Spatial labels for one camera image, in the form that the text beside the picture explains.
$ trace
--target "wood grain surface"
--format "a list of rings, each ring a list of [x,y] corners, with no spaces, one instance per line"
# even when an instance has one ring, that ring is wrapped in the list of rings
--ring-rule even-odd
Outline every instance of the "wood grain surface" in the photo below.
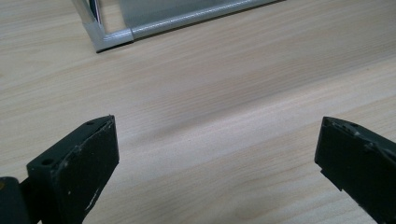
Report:
[[[101,54],[70,1],[2,0],[0,175],[113,114],[120,165],[84,223],[374,223],[314,154],[323,116],[395,141],[395,86],[394,0],[289,0]]]

